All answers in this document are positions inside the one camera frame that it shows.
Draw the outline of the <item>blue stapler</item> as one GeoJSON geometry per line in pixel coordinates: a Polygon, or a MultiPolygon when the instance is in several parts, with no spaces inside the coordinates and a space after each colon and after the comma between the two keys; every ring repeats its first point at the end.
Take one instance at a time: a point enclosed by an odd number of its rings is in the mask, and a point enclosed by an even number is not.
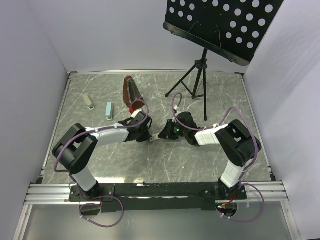
{"type": "Polygon", "coordinates": [[[107,102],[106,104],[106,110],[105,110],[105,116],[108,121],[111,121],[113,119],[113,110],[114,106],[112,102],[107,102]]]}

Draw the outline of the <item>white staple box sleeve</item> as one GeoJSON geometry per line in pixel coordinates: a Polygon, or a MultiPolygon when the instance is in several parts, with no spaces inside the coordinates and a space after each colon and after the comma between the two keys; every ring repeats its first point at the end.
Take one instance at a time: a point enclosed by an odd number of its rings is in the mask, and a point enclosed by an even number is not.
{"type": "Polygon", "coordinates": [[[158,141],[158,140],[160,140],[159,135],[158,134],[153,134],[151,136],[151,138],[149,139],[149,142],[152,143],[152,142],[155,142],[155,141],[158,141]]]}

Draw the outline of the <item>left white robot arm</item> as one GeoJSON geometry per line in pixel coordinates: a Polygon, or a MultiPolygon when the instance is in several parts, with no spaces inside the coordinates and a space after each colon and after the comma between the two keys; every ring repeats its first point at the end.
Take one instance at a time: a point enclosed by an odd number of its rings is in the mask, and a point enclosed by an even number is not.
{"type": "Polygon", "coordinates": [[[87,201],[93,201],[100,193],[100,184],[88,168],[94,150],[115,143],[149,141],[152,122],[147,113],[139,111],[133,117],[109,126],[85,128],[79,123],[74,124],[52,149],[56,158],[54,171],[58,172],[58,163],[63,165],[65,172],[79,186],[81,195],[87,201]]]}

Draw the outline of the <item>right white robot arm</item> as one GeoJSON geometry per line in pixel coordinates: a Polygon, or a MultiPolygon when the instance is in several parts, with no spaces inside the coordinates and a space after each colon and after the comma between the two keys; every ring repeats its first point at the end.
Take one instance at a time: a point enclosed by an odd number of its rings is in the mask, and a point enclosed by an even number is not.
{"type": "Polygon", "coordinates": [[[218,193],[223,199],[230,199],[240,186],[245,168],[253,162],[262,145],[255,135],[238,119],[228,124],[201,130],[190,112],[181,112],[177,119],[168,119],[158,138],[175,141],[185,138],[195,147],[220,145],[228,162],[218,180],[218,193]]]}

